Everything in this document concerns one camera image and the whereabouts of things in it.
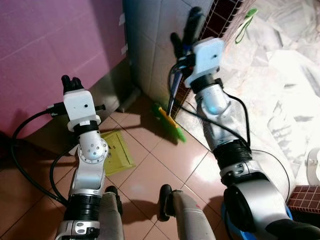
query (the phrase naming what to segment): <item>green cord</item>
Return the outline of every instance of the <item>green cord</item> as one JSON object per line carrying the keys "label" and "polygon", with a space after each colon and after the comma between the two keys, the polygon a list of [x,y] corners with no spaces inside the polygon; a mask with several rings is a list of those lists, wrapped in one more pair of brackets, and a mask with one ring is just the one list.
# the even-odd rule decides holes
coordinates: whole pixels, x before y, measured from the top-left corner
{"label": "green cord", "polygon": [[242,41],[242,39],[244,38],[245,36],[245,33],[246,33],[246,30],[247,30],[247,27],[250,25],[252,19],[254,18],[254,16],[257,14],[258,12],[258,9],[257,8],[252,8],[250,9],[247,14],[245,15],[244,17],[244,23],[242,24],[243,27],[242,29],[240,30],[239,34],[236,36],[235,38],[235,44],[238,44]]}

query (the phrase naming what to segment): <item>black cable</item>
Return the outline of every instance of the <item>black cable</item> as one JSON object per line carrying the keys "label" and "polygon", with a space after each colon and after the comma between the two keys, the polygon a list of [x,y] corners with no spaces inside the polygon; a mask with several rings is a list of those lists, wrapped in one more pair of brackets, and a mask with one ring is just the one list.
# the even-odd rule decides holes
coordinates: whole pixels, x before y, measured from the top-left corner
{"label": "black cable", "polygon": [[[173,65],[172,68],[170,69],[169,75],[168,75],[168,88],[169,88],[169,92],[170,92],[171,96],[172,96],[172,92],[171,92],[171,89],[170,89],[171,75],[172,75],[173,70],[178,69],[178,67],[179,66],[177,64]],[[191,114],[191,115],[193,115],[195,117],[198,117],[203,121],[206,121],[208,123],[214,124],[214,125],[222,128],[222,129],[228,131],[229,133],[231,133],[232,135],[237,137],[240,141],[242,141],[245,144],[245,146],[248,148],[248,150],[250,151],[250,146],[248,145],[247,141],[239,133],[235,132],[234,130],[224,126],[223,124],[221,124],[221,123],[219,123],[217,121],[211,120],[211,119],[209,119],[209,118],[207,118],[205,116],[202,116],[202,115],[199,115],[199,114],[194,113],[192,111],[189,111],[188,109],[184,108],[180,103],[178,103],[175,98],[173,98],[173,103],[175,105],[177,105],[179,108],[181,108],[183,111],[185,111],[185,112],[187,112],[187,113],[189,113],[189,114]]]}
{"label": "black cable", "polygon": [[257,151],[257,152],[262,152],[262,153],[265,153],[265,154],[269,154],[270,156],[274,157],[278,161],[278,163],[280,163],[281,167],[283,168],[283,170],[285,172],[286,178],[288,180],[288,192],[287,192],[287,195],[286,195],[286,198],[285,198],[285,202],[287,202],[288,198],[289,198],[289,194],[290,194],[290,178],[289,178],[289,175],[288,175],[288,172],[287,172],[285,166],[281,163],[281,161],[276,156],[274,156],[270,152],[263,151],[263,150],[258,150],[258,149],[252,149],[252,151]]}
{"label": "black cable", "polygon": [[57,156],[54,161],[52,162],[51,166],[50,166],[50,172],[49,172],[49,179],[50,179],[50,184],[52,187],[52,190],[55,192],[55,194],[64,202],[63,205],[67,206],[68,205],[68,200],[62,196],[62,194],[59,192],[59,190],[57,189],[55,180],[54,180],[54,169],[56,167],[57,162],[64,156],[66,155],[71,149],[73,149],[75,147],[75,145],[69,147],[68,149],[66,149],[65,151],[63,151],[62,153],[60,153],[59,156]]}
{"label": "black cable", "polygon": [[225,226],[226,234],[228,235],[230,240],[234,240],[234,238],[231,235],[230,229],[229,229],[227,217],[228,217],[228,211],[227,211],[227,209],[225,209],[224,210],[224,226]]}
{"label": "black cable", "polygon": [[46,190],[44,187],[42,187],[39,183],[37,183],[33,178],[31,178],[29,176],[29,174],[25,171],[25,169],[20,165],[20,163],[18,162],[17,160],[17,157],[16,157],[16,153],[15,153],[15,144],[17,142],[17,136],[19,134],[19,132],[29,123],[31,122],[32,120],[42,116],[42,115],[45,115],[45,114],[48,114],[49,111],[48,110],[44,110],[44,111],[41,111],[31,117],[29,117],[27,120],[25,120],[23,123],[21,123],[17,129],[14,131],[13,135],[12,135],[12,142],[11,142],[11,155],[12,155],[12,158],[13,158],[13,161],[16,165],[16,167],[19,169],[19,171],[22,173],[22,175],[32,184],[34,185],[38,190],[40,190],[42,193],[44,193],[45,195],[47,195],[48,197],[58,201],[59,203],[61,204],[64,204],[63,201],[56,195],[52,194],[51,192],[49,192],[48,190]]}
{"label": "black cable", "polygon": [[247,110],[247,107],[246,107],[245,103],[244,103],[240,98],[237,98],[236,96],[232,96],[232,95],[226,93],[225,91],[223,91],[223,92],[224,92],[229,98],[238,101],[238,102],[242,105],[243,111],[244,111],[244,115],[245,115],[246,141],[247,141],[248,145],[251,146],[250,126],[249,126],[249,115],[248,115],[248,110]]}

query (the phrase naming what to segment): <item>pink wall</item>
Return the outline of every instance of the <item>pink wall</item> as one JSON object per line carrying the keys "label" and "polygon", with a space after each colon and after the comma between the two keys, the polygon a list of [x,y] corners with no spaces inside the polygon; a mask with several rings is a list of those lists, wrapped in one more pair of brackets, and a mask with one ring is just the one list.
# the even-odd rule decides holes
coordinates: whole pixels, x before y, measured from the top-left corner
{"label": "pink wall", "polygon": [[0,0],[0,131],[11,136],[27,117],[61,102],[62,75],[90,88],[123,60],[122,13],[122,0]]}

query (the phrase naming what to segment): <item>tiled floor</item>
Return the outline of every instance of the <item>tiled floor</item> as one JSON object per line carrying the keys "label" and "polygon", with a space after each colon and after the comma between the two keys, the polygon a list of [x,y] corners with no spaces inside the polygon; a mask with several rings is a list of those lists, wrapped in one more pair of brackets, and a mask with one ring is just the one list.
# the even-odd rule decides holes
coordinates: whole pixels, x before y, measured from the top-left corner
{"label": "tiled floor", "polygon": [[[113,113],[100,125],[103,132],[119,129],[136,167],[112,175],[105,185],[119,189],[127,240],[176,240],[176,220],[159,222],[156,209],[160,187],[170,184],[192,196],[203,208],[217,240],[227,240],[220,207],[224,186],[214,156],[185,132],[186,143],[174,144],[150,113],[151,101],[142,96],[128,113]],[[28,172],[50,189],[49,168],[34,149],[21,149]],[[57,187],[68,195],[75,159],[64,157],[55,169]],[[44,196],[11,164],[0,170],[0,236],[2,240],[53,239],[65,208]]]}

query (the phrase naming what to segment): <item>white tiled wall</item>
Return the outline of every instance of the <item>white tiled wall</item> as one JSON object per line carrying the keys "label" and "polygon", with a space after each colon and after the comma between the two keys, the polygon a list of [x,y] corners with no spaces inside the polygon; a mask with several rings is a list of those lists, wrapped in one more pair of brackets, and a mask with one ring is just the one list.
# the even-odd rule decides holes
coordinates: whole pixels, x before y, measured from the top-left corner
{"label": "white tiled wall", "polygon": [[125,0],[132,78],[154,101],[166,106],[167,77],[176,59],[170,34],[181,37],[192,7],[207,14],[213,0]]}

